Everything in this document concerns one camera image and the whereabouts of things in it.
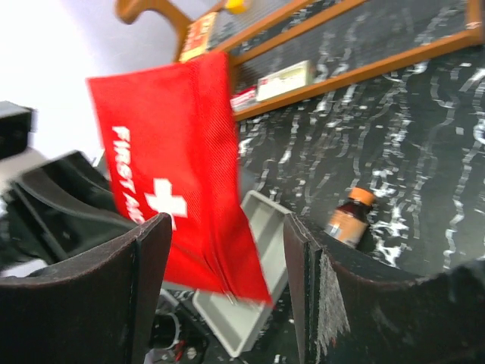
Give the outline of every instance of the red pouch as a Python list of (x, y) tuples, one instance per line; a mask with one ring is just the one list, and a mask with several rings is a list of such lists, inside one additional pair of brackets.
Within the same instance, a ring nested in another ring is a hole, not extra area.
[(227, 55), (88, 84), (120, 213), (172, 215), (164, 279), (271, 303), (239, 206)]

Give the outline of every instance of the wooden frame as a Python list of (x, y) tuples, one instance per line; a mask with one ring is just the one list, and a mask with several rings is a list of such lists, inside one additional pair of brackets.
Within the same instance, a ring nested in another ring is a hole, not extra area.
[[(231, 76), (233, 78), (233, 83), (236, 82), (234, 78), (236, 78), (237, 75), (237, 66), (240, 66), (241, 64), (257, 56), (268, 52), (271, 49), (274, 49), (281, 44), (288, 42), (289, 40), (300, 36), (303, 33), (306, 33), (309, 30), (324, 24), (325, 22), (352, 10), (353, 8), (358, 7), (359, 5), (364, 4), (366, 1), (370, 0), (343, 0), (342, 2), (322, 11), (320, 14), (317, 14), (301, 24), (287, 30), (285, 33), (269, 39), (267, 42), (250, 49), (240, 56), (232, 57), (231, 65), (233, 72)], [(246, 30), (236, 34), (225, 42), (222, 42), (215, 50), (228, 52), (246, 40), (256, 36), (261, 31), (267, 30), (282, 20), (287, 19), (293, 13), (303, 9), (312, 2), (313, 0), (293, 0), (288, 5), (267, 16), (265, 19), (260, 20), (256, 24), (248, 27)], [(212, 9), (210, 9), (210, 11), (220, 11), (223, 8), (224, 3), (225, 1), (221, 0)], [(178, 55), (180, 54), (180, 50), (185, 39), (186, 27), (190, 23), (187, 23), (185, 14), (176, 9), (168, 0), (117, 0), (117, 14), (126, 23), (132, 23), (144, 10), (155, 10), (164, 15), (171, 22), (179, 39), (179, 45), (176, 53), (176, 59), (178, 59)], [(429, 58), (454, 52), (465, 47), (483, 44), (484, 35), (481, 10), (480, 0), (468, 0), (466, 30), (446, 38), (438, 39), (430, 44), (422, 45), (406, 52), (399, 53), (398, 55), (393, 55), (372, 64), (368, 64), (358, 69), (340, 74), (337, 77), (324, 80), (320, 83), (314, 83), (312, 85), (302, 87), (301, 89), (296, 89), (290, 93), (277, 96), (265, 102), (258, 103), (257, 105), (253, 105), (247, 109), (237, 112), (235, 114), (235, 118), (237, 121), (241, 121), (276, 108), (287, 106), (304, 99), (318, 96), (322, 93), (333, 91), (340, 87), (348, 86), (363, 80), (368, 80), (372, 77), (376, 77), (402, 67), (407, 67), (420, 61), (425, 61)]]

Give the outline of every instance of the bottle label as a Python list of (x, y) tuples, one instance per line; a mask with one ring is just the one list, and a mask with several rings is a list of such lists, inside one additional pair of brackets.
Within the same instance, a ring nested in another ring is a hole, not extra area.
[(325, 232), (338, 241), (355, 248), (367, 224), (342, 211), (335, 211)]

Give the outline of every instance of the white backdrop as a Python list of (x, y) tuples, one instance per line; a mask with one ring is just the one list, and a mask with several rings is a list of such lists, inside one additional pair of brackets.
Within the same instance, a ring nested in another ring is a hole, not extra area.
[[(167, 64), (176, 37), (160, 15), (131, 25), (115, 0), (0, 0), (0, 100), (36, 108), (33, 147), (47, 158), (101, 145), (85, 79)], [(198, 17), (217, 0), (173, 0)]]

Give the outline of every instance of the white cross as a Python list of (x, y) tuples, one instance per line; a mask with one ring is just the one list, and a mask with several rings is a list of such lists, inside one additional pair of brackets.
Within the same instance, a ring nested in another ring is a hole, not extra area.
[(145, 193), (146, 202), (156, 212), (165, 212), (172, 217), (172, 230), (176, 230), (174, 216), (187, 217), (187, 202), (182, 196), (172, 196), (172, 184), (166, 178), (153, 180), (153, 195)]

